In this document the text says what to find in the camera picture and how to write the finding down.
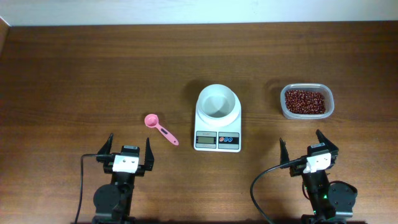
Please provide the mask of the clear plastic bean container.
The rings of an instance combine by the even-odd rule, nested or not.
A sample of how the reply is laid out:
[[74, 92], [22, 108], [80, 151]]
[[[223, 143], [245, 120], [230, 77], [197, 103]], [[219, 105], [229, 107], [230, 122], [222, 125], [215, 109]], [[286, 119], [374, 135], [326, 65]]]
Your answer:
[[[314, 91], [321, 93], [325, 97], [325, 108], [326, 111], [323, 114], [295, 114], [291, 113], [285, 104], [285, 92], [289, 90], [304, 90], [304, 91]], [[334, 109], [334, 99], [331, 90], [319, 83], [294, 83], [285, 86], [280, 93], [280, 103], [282, 108], [282, 114], [288, 119], [323, 119], [329, 117]]]

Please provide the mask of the white digital kitchen scale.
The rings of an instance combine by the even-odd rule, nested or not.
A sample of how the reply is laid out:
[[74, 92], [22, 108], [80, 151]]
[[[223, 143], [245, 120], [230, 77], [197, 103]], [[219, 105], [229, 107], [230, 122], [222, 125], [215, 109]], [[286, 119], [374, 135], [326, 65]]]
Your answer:
[[195, 111], [193, 147], [197, 151], [239, 152], [242, 149], [241, 104], [223, 118], [209, 118]]

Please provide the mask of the white round bowl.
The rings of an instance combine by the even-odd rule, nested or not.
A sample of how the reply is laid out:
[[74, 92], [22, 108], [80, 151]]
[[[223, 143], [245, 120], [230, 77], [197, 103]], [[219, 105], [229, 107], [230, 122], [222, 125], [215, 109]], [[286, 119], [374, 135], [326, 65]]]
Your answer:
[[213, 84], [200, 92], [197, 111], [209, 118], [223, 118], [233, 112], [236, 103], [236, 95], [230, 88]]

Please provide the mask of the pink measuring scoop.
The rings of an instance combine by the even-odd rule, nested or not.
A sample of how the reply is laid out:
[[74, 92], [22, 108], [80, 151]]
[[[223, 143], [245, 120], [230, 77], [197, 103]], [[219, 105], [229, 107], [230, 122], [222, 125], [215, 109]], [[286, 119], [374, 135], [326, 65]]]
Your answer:
[[164, 136], [164, 138], [166, 138], [174, 146], [179, 145], [179, 141], [177, 140], [177, 138], [172, 133], [170, 133], [167, 129], [165, 129], [163, 126], [161, 126], [159, 124], [159, 118], [156, 114], [148, 114], [144, 118], [144, 123], [148, 128], [157, 129]]

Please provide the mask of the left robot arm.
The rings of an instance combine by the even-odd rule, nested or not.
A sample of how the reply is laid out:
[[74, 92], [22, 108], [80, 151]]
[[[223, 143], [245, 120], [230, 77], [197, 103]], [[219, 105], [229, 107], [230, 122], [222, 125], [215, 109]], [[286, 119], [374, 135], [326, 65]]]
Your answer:
[[93, 196], [96, 208], [92, 223], [134, 223], [130, 216], [134, 181], [143, 177], [154, 166], [150, 141], [146, 140], [144, 163], [139, 163], [140, 148], [123, 146], [121, 152], [111, 152], [113, 134], [97, 152], [96, 160], [103, 164], [104, 173], [111, 175], [111, 182], [102, 185]]

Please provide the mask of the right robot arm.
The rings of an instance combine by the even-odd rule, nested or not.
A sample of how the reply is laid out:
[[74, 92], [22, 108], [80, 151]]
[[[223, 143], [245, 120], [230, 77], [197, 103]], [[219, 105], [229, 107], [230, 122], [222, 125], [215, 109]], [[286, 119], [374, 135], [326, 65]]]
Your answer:
[[316, 135], [319, 143], [295, 160], [289, 159], [286, 143], [279, 139], [281, 168], [288, 168], [291, 177], [302, 178], [302, 190], [313, 209], [312, 215], [302, 215], [302, 223], [346, 223], [353, 216], [358, 190], [346, 182], [328, 180], [326, 171], [335, 165], [339, 149], [320, 130]]

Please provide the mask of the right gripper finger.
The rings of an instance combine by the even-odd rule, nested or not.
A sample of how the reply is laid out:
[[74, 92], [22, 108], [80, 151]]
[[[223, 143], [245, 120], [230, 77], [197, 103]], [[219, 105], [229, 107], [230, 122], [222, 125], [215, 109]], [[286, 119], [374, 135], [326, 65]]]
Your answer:
[[286, 148], [286, 143], [282, 138], [279, 138], [279, 143], [280, 143], [280, 168], [285, 169], [288, 168], [289, 166], [289, 153]]
[[320, 143], [324, 143], [329, 151], [338, 151], [338, 147], [335, 146], [324, 134], [318, 129], [316, 130], [316, 135]]

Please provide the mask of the red beans in container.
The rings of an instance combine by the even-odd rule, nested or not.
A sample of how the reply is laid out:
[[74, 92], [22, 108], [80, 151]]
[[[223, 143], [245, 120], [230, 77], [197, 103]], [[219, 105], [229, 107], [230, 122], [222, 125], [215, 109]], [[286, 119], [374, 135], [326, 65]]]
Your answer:
[[325, 97], [318, 92], [289, 90], [285, 94], [285, 104], [291, 113], [323, 114], [326, 111]]

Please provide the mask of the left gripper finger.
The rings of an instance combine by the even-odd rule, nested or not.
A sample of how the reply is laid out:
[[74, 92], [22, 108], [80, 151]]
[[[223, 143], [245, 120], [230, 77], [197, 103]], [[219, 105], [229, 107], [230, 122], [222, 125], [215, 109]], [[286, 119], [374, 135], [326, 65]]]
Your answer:
[[150, 139], [146, 139], [146, 151], [144, 158], [144, 169], [145, 171], [152, 171], [154, 166], [154, 155], [150, 146]]
[[96, 160], [98, 162], [108, 162], [112, 158], [110, 151], [112, 148], [113, 137], [114, 137], [114, 134], [111, 133], [109, 135], [108, 140], [105, 142], [105, 144], [102, 146], [102, 148], [97, 152]]

